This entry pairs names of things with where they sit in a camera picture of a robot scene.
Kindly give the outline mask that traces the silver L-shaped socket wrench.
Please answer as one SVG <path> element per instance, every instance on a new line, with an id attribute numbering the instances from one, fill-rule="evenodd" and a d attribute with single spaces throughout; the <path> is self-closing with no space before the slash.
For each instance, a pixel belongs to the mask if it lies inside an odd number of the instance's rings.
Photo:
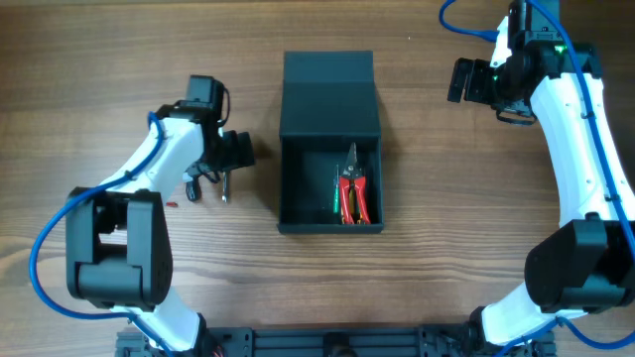
<path id="1" fill-rule="evenodd" d="M 228 203 L 230 199 L 230 177 L 231 177 L 231 172 L 223 173 L 221 199 L 224 203 Z"/>

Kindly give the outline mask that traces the red handled snips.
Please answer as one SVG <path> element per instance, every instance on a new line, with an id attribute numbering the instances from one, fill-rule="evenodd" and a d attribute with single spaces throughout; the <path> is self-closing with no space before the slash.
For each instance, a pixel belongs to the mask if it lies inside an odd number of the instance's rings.
<path id="1" fill-rule="evenodd" d="M 370 225 L 366 203 L 366 175 L 357 159 L 357 147 L 352 143 L 338 177 L 338 197 L 341 223 Z"/>

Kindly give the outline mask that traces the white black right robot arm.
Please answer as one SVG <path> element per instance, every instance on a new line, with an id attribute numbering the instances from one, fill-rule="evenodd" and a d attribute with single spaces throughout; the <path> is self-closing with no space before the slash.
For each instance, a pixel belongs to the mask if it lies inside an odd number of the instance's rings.
<path id="1" fill-rule="evenodd" d="M 577 45 L 556 1 L 510 4 L 491 59 L 459 59 L 447 98 L 490 106 L 498 120 L 539 124 L 556 177 L 558 230 L 530 251 L 523 283 L 475 310 L 466 354 L 508 355 L 558 325 L 634 298 L 634 193 L 604 112 L 597 51 Z"/>

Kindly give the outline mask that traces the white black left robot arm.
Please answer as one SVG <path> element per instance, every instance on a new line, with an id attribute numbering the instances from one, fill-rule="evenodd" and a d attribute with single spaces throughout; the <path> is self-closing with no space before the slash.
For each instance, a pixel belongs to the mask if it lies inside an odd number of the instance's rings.
<path id="1" fill-rule="evenodd" d="M 204 318 L 172 286 L 173 255 L 164 206 L 183 183 L 190 201 L 198 180 L 229 185 L 232 171 L 254 165 L 248 133 L 227 131 L 229 91 L 193 75 L 187 95 L 149 116 L 150 131 L 133 156 L 97 187 L 68 196 L 66 285 L 70 295 L 125 315 L 149 354 L 218 356 Z"/>

